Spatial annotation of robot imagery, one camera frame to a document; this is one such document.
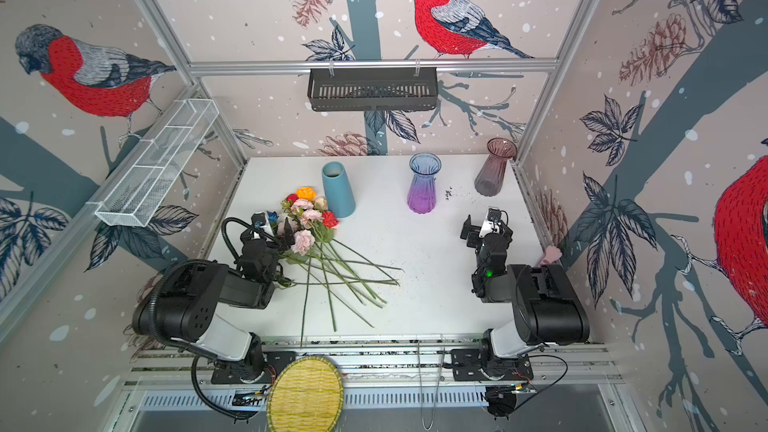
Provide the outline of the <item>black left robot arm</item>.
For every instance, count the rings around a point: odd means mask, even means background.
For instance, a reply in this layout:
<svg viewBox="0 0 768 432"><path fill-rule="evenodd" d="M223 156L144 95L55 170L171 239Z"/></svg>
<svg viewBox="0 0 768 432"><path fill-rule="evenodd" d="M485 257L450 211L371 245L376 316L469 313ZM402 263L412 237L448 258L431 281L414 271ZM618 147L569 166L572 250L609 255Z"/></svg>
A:
<svg viewBox="0 0 768 432"><path fill-rule="evenodd" d="M233 264L190 259L170 266L140 302L132 318L134 332L208 359L216 383L274 380L277 372L261 338L217 312L220 305L263 310L271 302L283 279L280 256L295 244L297 231L284 220L278 233L274 218L262 212L250 221L223 219L220 233Z"/></svg>

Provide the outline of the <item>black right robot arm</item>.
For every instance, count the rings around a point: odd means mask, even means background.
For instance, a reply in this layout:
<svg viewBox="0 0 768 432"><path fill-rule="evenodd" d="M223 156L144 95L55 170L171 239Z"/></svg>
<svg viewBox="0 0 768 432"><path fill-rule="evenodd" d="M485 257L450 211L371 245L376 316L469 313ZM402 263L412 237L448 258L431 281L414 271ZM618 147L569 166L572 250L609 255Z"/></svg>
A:
<svg viewBox="0 0 768 432"><path fill-rule="evenodd" d="M533 379L528 354L548 345L585 343L587 314L563 267L555 262L509 264L513 231L505 211L490 208L482 224L471 218L460 238L475 252L472 292L486 304L508 303L511 320L483 333L475 349L453 349L450 368L457 382Z"/></svg>

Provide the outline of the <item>smoky pink glass vase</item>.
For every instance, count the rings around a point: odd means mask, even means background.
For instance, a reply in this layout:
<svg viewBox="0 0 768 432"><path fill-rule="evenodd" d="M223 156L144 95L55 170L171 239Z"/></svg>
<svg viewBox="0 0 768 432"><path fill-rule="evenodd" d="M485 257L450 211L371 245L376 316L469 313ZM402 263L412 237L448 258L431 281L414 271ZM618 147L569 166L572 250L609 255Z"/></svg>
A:
<svg viewBox="0 0 768 432"><path fill-rule="evenodd" d="M506 138L492 138L487 142L488 156L475 178L475 190L482 196L494 197L503 187L508 162L516 157L516 144Z"/></svg>

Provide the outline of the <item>pink carnation flower stem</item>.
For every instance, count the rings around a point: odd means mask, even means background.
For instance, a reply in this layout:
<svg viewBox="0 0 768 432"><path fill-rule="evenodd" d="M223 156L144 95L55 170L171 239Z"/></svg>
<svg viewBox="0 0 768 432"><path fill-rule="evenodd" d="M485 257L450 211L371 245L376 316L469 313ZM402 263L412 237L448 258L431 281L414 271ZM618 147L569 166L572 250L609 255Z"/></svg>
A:
<svg viewBox="0 0 768 432"><path fill-rule="evenodd" d="M325 236L318 239L314 231L302 230L294 234L290 259L304 265L308 273L317 271L316 280L332 297L335 285L346 287L360 302L364 302L363 291L356 285L358 276L347 265Z"/></svg>

